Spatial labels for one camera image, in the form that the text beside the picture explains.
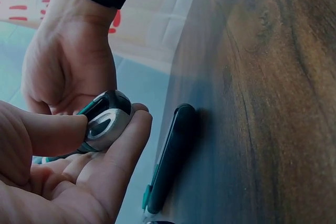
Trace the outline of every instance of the palm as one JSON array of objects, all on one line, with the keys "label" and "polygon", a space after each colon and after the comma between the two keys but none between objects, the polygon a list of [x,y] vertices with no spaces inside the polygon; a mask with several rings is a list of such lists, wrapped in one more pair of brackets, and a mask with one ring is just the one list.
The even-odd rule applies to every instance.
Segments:
[{"label": "palm", "polygon": [[128,127],[106,153],[75,154],[31,166],[32,155],[60,155],[76,148],[87,119],[29,113],[0,103],[1,220],[114,223],[150,134],[150,115],[138,111],[143,105],[134,108]]},{"label": "palm", "polygon": [[107,33],[79,22],[50,30],[39,29],[23,67],[23,91],[34,112],[73,114],[117,88]]}]

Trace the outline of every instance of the black pen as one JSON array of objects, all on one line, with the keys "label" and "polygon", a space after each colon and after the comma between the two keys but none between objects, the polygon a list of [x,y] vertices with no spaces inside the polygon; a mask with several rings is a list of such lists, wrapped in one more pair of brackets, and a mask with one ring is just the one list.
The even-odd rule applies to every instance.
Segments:
[{"label": "black pen", "polygon": [[195,109],[189,104],[181,104],[175,110],[152,182],[144,193],[143,222],[162,210],[174,180],[194,145],[198,127],[197,118]]}]

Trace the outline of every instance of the dark wooden surface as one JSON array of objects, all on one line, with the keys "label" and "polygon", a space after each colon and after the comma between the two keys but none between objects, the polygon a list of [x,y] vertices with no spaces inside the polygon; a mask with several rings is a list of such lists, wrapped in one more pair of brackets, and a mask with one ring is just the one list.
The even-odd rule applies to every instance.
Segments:
[{"label": "dark wooden surface", "polygon": [[336,223],[336,0],[194,0],[173,62],[203,136],[164,207],[176,224]]}]

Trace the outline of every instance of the red character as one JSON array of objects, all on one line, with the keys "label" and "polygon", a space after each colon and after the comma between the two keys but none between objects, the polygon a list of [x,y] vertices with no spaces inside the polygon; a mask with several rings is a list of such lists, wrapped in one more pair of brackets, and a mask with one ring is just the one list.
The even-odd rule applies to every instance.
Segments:
[{"label": "red character", "polygon": [[49,6],[50,0],[42,0],[42,3],[46,5],[46,9],[42,9],[40,13],[42,14],[42,17],[40,19],[43,19],[44,15],[46,14],[47,8]]},{"label": "red character", "polygon": [[121,13],[120,10],[118,10],[116,17],[114,18],[114,21],[112,23],[113,28],[109,29],[109,34],[115,34],[117,32],[116,28],[119,27],[120,23],[121,23]]}]

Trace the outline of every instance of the pen cap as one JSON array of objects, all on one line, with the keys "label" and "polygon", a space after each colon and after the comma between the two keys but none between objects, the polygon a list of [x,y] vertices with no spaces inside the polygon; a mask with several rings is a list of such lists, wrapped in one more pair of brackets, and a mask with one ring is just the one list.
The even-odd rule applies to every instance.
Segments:
[{"label": "pen cap", "polygon": [[189,104],[175,110],[174,120],[155,174],[147,211],[157,214],[163,208],[167,195],[196,138],[198,116]]}]

